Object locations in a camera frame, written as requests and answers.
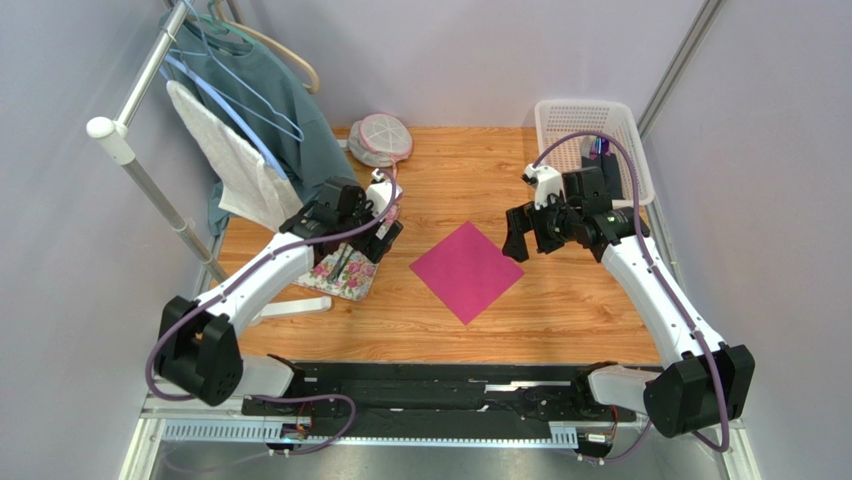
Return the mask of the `iridescent fork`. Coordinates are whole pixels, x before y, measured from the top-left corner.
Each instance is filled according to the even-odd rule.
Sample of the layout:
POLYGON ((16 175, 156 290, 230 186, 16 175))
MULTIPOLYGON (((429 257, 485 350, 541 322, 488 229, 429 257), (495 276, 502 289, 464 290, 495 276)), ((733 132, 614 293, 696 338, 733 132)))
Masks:
POLYGON ((349 247, 348 244, 344 244, 342 246, 340 255, 339 255, 336 263, 334 264, 333 268, 329 272, 328 280, 331 283, 335 283, 338 280, 338 278, 340 277, 342 270, 344 269, 346 263, 348 262, 349 250, 350 250, 350 247, 349 247))

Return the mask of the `magenta paper napkin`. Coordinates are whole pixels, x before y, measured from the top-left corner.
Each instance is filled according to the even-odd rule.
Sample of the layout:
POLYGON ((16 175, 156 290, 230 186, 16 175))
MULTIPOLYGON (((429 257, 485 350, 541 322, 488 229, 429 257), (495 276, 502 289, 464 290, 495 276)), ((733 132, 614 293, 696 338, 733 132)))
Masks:
POLYGON ((462 224, 412 262, 410 269, 464 325, 524 275, 471 222, 462 224))

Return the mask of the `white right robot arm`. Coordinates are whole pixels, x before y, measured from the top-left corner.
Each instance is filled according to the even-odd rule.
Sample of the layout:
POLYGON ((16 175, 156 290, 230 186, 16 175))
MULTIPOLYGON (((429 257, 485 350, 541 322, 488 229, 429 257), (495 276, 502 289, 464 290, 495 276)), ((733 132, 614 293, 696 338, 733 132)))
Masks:
POLYGON ((732 346, 703 319, 662 264, 641 217, 616 208, 597 167, 560 173, 528 165, 522 175, 531 201, 507 210, 505 256, 529 258, 525 236, 552 253, 568 243, 589 250, 631 300, 650 332, 662 372, 612 362, 580 376, 589 404, 613 405, 649 417, 673 438, 741 417, 756 362, 744 345, 732 346))

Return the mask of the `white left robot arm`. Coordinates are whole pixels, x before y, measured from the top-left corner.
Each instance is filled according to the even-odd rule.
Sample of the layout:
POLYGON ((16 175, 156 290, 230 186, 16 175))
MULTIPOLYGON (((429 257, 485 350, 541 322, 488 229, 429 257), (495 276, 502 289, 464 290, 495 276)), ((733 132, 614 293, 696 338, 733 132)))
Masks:
POLYGON ((385 169, 376 170, 366 188, 333 177, 235 274, 192 300, 170 300, 146 360, 149 391, 163 400, 199 400, 208 406, 236 395, 283 397, 295 378, 293 366, 271 355, 243 355, 240 336, 284 288, 339 246, 380 261, 402 225, 394 222, 382 238, 376 234, 401 194, 385 169))

